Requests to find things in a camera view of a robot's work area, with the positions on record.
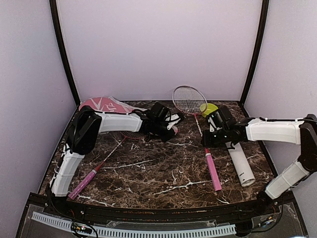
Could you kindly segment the pink racket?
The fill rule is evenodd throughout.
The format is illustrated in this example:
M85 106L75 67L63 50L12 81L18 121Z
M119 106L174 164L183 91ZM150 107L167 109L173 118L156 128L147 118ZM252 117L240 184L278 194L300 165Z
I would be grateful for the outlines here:
M197 115L207 110L208 103L205 96L194 87L182 85L174 89L172 101L174 103L174 106L178 110L194 116L199 133L201 136L203 136ZM222 186L214 165L212 154L208 148L205 148L205 158L211 176L213 188L216 192L221 191Z
M119 142L118 145L102 160L102 162L96 166L94 169L92 169L89 174L74 188L74 190L68 194L68 198L71 200L74 200L81 192L82 190L91 182L91 180L96 176L96 174L99 172L103 164L106 162L106 160L121 146L121 144L125 140L139 140L143 139L146 135L140 132L130 132L130 131L122 131L121 134L123 135L123 139L121 142Z

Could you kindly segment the white shuttlecock tube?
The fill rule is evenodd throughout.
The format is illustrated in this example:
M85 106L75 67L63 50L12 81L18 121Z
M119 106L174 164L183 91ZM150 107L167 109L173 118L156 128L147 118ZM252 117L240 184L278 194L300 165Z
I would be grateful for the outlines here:
M226 147L230 154L241 186L247 187L252 185L256 179L240 143L231 145L231 143L228 142L226 143Z

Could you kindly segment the pink racket top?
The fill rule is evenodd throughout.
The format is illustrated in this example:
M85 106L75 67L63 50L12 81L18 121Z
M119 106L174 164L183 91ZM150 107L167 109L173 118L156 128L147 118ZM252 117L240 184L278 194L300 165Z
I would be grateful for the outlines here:
M174 106L178 110L194 116L199 133L201 136L203 136L197 115L207 110L208 103L205 96L194 87L182 85L174 89L172 101L174 103ZM212 154L208 148L205 148L205 158L211 176L213 188L216 192L221 191L222 186L214 165Z

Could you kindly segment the pink racket bottom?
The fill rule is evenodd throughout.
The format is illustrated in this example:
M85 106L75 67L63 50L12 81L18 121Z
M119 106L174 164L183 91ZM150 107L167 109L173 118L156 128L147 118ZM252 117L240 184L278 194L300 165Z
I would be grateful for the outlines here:
M102 160L102 162L96 166L94 169L92 169L89 174L74 188L74 190L68 194L68 198L71 200L74 200L81 192L82 190L91 182L91 180L96 176L96 174L99 172L103 164L106 162L106 160L121 146L121 144L125 140L139 140L143 139L146 135L140 132L130 132L130 131L122 131L121 134L123 135L123 139L121 142L119 142L118 145Z

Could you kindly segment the pink racket bag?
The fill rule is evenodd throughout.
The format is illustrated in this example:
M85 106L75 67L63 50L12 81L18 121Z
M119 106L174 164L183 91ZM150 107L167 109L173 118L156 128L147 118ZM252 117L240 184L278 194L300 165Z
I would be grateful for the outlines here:
M160 102L150 108L139 108L121 102L114 97L95 97L84 101L79 107L78 119L85 122L100 116L99 133L107 131L130 131L155 134L155 124L160 124L171 109ZM178 132L176 125L172 128Z

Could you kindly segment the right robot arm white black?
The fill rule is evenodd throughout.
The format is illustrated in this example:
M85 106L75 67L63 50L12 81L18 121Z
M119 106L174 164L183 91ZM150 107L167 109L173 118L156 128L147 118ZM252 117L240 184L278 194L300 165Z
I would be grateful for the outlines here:
M301 146L300 156L282 174L267 184L262 196L253 203L253 211L263 215L272 200L317 171L317 117L308 114L299 119L244 118L237 122L223 106L207 116L210 127L202 132L204 147L247 141L286 142Z

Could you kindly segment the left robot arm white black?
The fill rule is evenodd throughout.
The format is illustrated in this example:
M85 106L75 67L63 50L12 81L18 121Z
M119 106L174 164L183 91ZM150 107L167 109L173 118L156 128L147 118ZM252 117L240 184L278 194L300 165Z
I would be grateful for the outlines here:
M135 109L129 113L99 112L84 106L68 130L62 155L54 169L48 193L55 196L50 207L59 216L66 216L70 206L61 197L68 195L78 165L95 147L101 132L127 131L135 135L153 135L167 142L176 134L175 119L169 109L156 103L150 110Z

